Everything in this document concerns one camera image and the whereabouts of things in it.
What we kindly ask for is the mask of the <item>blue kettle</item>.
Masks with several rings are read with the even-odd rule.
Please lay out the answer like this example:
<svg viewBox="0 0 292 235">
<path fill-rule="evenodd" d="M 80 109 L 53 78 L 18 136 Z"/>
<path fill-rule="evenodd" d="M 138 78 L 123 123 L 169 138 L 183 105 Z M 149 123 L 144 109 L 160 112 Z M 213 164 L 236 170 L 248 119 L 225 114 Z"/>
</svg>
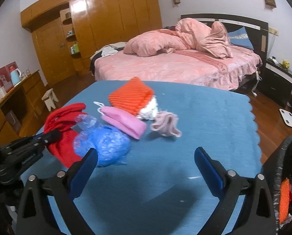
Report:
<svg viewBox="0 0 292 235">
<path fill-rule="evenodd" d="M 18 83 L 21 82 L 21 75 L 22 75 L 21 71 L 14 65 L 10 67 L 10 78 L 13 86 L 16 86 Z"/>
</svg>

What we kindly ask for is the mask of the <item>clothes pile on bed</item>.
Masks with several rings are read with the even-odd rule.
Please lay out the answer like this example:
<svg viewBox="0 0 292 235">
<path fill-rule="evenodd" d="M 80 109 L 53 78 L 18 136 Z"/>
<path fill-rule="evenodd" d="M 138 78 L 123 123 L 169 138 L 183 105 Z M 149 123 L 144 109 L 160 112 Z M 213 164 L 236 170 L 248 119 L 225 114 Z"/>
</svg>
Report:
<svg viewBox="0 0 292 235">
<path fill-rule="evenodd" d="M 110 56 L 113 54 L 116 54 L 117 52 L 121 51 L 124 49 L 126 46 L 127 42 L 121 41 L 121 42 L 116 42 L 116 43 L 111 43 L 108 45 L 103 46 L 101 49 L 97 50 L 91 57 L 90 60 L 94 59 L 95 55 L 98 55 L 99 53 L 101 54 L 102 57 Z"/>
</svg>

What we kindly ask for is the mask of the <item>black lined trash bin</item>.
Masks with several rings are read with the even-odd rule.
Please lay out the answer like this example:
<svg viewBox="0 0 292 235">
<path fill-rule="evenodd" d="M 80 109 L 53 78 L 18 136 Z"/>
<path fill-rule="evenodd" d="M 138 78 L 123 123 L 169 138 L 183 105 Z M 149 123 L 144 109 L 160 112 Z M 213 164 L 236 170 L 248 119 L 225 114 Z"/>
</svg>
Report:
<svg viewBox="0 0 292 235">
<path fill-rule="evenodd" d="M 292 135 L 268 157 L 262 172 L 272 196 L 276 234 L 292 234 Z"/>
</svg>

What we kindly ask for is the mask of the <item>red cloth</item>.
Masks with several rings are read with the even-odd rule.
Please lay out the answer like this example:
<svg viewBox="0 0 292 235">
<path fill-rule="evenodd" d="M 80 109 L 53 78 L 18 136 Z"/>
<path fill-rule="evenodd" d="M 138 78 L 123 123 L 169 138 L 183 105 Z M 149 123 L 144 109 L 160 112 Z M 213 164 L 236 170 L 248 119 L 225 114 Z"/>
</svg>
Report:
<svg viewBox="0 0 292 235">
<path fill-rule="evenodd" d="M 59 139 L 49 144 L 47 149 L 66 168 L 81 160 L 81 157 L 74 152 L 73 141 L 78 133 L 72 127 L 76 125 L 75 119 L 78 115 L 86 115 L 83 111 L 85 108 L 84 103 L 72 103 L 53 111 L 45 121 L 44 133 L 53 130 L 60 132 Z"/>
</svg>

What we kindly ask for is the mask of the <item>wooden side cabinet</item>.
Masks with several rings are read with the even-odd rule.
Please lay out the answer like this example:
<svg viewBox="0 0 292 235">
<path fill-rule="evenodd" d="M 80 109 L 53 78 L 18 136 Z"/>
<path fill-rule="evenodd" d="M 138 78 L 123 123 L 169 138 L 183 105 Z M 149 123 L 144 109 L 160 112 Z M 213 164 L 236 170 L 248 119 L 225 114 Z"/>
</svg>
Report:
<svg viewBox="0 0 292 235">
<path fill-rule="evenodd" d="M 42 100 L 45 92 L 46 87 L 36 71 L 0 100 L 0 145 L 39 131 L 47 114 Z"/>
</svg>

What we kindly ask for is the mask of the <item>wooden wardrobe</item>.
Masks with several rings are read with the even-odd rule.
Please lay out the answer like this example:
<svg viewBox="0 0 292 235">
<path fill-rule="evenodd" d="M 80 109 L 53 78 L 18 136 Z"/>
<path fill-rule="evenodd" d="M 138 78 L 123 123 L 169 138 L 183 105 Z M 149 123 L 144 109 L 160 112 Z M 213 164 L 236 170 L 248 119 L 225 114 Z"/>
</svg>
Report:
<svg viewBox="0 0 292 235">
<path fill-rule="evenodd" d="M 38 0 L 21 12 L 48 85 L 85 74 L 110 43 L 162 26 L 158 0 Z"/>
</svg>

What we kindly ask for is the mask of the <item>small white stool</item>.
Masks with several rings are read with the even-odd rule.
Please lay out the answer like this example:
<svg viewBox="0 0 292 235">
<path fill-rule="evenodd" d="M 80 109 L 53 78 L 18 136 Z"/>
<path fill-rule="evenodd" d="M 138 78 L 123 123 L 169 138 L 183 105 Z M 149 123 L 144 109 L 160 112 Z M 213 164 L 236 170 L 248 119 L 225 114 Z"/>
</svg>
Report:
<svg viewBox="0 0 292 235">
<path fill-rule="evenodd" d="M 55 92 L 53 91 L 53 88 L 47 90 L 41 99 L 44 101 L 48 111 L 56 109 L 55 103 L 59 102 Z"/>
</svg>

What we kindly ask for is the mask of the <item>orange foam net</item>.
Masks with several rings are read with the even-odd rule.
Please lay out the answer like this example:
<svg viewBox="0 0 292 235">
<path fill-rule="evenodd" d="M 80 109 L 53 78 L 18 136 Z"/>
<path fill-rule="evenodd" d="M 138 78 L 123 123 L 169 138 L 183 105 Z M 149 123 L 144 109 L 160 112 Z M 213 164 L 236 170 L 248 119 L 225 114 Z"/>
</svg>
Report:
<svg viewBox="0 0 292 235">
<path fill-rule="evenodd" d="M 133 77 L 122 87 L 108 96 L 110 104 L 134 116 L 151 101 L 154 90 L 144 84 L 138 77 Z"/>
<path fill-rule="evenodd" d="M 288 217 L 289 204 L 292 200 L 290 180 L 286 178 L 281 183 L 280 188 L 280 203 L 279 203 L 279 224 L 283 223 Z"/>
</svg>

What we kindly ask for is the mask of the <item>black nightstand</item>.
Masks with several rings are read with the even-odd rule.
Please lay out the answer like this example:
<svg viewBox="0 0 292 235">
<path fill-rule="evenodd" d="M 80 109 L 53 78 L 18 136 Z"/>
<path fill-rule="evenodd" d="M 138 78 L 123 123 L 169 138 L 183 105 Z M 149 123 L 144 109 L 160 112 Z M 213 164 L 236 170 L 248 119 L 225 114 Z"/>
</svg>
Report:
<svg viewBox="0 0 292 235">
<path fill-rule="evenodd" d="M 292 71 L 267 59 L 260 76 L 259 92 L 285 108 L 292 92 Z"/>
</svg>

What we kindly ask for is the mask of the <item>pink duvet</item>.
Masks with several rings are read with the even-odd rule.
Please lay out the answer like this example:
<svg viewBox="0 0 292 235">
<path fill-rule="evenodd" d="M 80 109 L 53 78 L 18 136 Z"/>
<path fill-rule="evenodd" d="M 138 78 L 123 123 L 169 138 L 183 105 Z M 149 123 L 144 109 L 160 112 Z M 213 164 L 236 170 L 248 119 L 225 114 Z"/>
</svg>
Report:
<svg viewBox="0 0 292 235">
<path fill-rule="evenodd" d="M 125 45 L 124 53 L 150 57 L 163 50 L 188 49 L 208 52 L 219 59 L 233 57 L 227 29 L 221 22 L 209 27 L 192 18 L 181 19 L 174 30 L 158 29 L 135 36 Z"/>
</svg>

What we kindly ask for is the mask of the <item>bed with pink sheet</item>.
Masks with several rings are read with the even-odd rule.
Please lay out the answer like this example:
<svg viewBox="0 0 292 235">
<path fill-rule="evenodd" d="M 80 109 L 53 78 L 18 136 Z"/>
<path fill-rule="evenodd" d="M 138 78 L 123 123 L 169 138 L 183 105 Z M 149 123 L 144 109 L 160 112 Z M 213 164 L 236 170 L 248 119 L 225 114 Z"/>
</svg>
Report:
<svg viewBox="0 0 292 235">
<path fill-rule="evenodd" d="M 220 60 L 226 66 L 222 71 L 196 57 L 187 50 L 161 53 L 151 57 L 139 57 L 120 51 L 98 58 L 94 63 L 97 81 L 128 81 L 138 77 L 142 81 L 160 81 L 199 85 L 221 90 L 235 90 L 243 77 L 252 75 L 262 65 L 259 55 L 250 49 L 232 46 L 233 57 Z"/>
</svg>

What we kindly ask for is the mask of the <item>yellow plush toy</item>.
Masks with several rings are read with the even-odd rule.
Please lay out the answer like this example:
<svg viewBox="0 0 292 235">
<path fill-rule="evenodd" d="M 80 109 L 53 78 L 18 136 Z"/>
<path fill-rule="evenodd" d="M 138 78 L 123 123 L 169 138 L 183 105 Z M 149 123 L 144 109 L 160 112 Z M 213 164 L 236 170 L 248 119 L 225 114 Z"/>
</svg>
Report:
<svg viewBox="0 0 292 235">
<path fill-rule="evenodd" d="M 283 60 L 283 61 L 281 62 L 281 66 L 282 66 L 284 69 L 288 70 L 289 67 L 290 67 L 290 63 L 289 63 L 289 61 L 287 61 L 287 60 Z"/>
</svg>

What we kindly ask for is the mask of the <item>blue pillow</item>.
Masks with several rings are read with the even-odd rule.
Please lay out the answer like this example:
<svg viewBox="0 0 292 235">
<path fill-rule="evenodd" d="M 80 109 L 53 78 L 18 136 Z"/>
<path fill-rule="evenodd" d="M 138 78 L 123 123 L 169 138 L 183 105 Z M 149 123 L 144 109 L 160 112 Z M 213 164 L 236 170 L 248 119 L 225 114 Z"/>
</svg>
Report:
<svg viewBox="0 0 292 235">
<path fill-rule="evenodd" d="M 228 32 L 228 37 L 232 45 L 254 50 L 253 44 L 248 37 L 245 27 L 241 27 L 233 32 Z"/>
</svg>

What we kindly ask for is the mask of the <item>pink cloth pouch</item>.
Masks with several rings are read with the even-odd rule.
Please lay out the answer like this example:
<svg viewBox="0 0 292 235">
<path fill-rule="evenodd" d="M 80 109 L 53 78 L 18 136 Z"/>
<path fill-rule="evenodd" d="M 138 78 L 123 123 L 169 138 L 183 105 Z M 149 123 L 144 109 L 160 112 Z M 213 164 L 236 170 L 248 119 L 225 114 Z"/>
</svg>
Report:
<svg viewBox="0 0 292 235">
<path fill-rule="evenodd" d="M 103 103 L 94 101 L 99 108 L 102 120 L 118 128 L 134 139 L 141 139 L 146 131 L 146 123 L 139 120 L 134 115 L 122 109 L 105 106 Z"/>
</svg>

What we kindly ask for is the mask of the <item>blue plastic bag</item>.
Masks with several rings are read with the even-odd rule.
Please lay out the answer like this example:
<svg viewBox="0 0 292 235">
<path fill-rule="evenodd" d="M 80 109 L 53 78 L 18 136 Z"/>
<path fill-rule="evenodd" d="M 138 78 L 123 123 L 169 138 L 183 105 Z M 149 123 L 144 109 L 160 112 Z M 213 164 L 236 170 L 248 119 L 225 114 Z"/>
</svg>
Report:
<svg viewBox="0 0 292 235">
<path fill-rule="evenodd" d="M 118 128 L 103 125 L 91 115 L 78 115 L 73 130 L 77 136 L 73 141 L 76 155 L 84 157 L 93 148 L 98 153 L 98 166 L 122 165 L 130 151 L 130 138 Z"/>
</svg>

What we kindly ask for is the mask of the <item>white tissue ball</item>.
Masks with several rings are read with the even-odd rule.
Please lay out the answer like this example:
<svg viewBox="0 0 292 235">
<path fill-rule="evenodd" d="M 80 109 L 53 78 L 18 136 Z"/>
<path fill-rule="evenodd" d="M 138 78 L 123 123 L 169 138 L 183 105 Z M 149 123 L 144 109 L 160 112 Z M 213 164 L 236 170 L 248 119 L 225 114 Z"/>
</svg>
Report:
<svg viewBox="0 0 292 235">
<path fill-rule="evenodd" d="M 150 102 L 142 108 L 137 114 L 137 118 L 140 120 L 155 120 L 155 117 L 158 114 L 158 103 L 156 100 L 156 96 L 153 96 Z"/>
</svg>

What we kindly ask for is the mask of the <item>mauve crumpled sock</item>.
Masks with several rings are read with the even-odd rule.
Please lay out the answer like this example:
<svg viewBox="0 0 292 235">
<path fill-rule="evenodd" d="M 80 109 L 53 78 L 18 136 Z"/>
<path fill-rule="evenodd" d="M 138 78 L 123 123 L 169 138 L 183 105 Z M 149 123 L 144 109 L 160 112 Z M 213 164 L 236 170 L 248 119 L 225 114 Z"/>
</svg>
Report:
<svg viewBox="0 0 292 235">
<path fill-rule="evenodd" d="M 164 137 L 181 137 L 182 132 L 177 128 L 178 116 L 172 112 L 160 111 L 157 113 L 150 129 Z"/>
</svg>

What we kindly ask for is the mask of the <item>white bathroom scale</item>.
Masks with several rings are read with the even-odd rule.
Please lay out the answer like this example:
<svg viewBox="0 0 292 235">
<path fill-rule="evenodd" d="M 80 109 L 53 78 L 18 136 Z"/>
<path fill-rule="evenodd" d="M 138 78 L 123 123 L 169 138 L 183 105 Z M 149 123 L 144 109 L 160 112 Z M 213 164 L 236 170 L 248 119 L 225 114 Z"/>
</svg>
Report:
<svg viewBox="0 0 292 235">
<path fill-rule="evenodd" d="M 279 112 L 282 116 L 282 119 L 284 121 L 284 123 L 292 128 L 292 113 L 289 111 L 286 111 L 284 109 L 279 109 Z"/>
</svg>

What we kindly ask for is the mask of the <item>black headboard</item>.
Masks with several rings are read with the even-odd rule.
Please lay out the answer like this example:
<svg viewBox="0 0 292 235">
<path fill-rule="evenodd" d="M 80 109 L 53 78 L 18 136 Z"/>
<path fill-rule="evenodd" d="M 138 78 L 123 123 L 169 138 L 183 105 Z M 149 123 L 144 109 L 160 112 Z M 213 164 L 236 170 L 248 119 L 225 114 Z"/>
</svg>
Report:
<svg viewBox="0 0 292 235">
<path fill-rule="evenodd" d="M 219 21 L 226 27 L 228 32 L 233 32 L 244 27 L 254 47 L 254 52 L 258 54 L 263 63 L 265 63 L 268 50 L 267 22 L 239 15 L 217 13 L 183 14 L 180 18 L 193 18 L 202 23 L 206 23 L 209 27 L 213 22 Z"/>
</svg>

